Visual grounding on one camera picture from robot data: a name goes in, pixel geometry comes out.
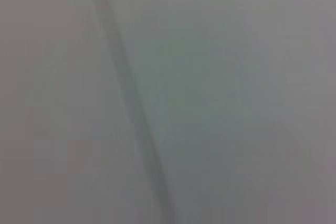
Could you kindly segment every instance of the gray wall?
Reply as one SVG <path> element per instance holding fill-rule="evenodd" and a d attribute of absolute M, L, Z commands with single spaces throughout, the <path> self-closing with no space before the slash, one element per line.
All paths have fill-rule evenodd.
<path fill-rule="evenodd" d="M 110 0 L 181 223 L 334 223 L 334 0 Z"/>
<path fill-rule="evenodd" d="M 160 223 L 92 1 L 0 6 L 0 222 Z"/>

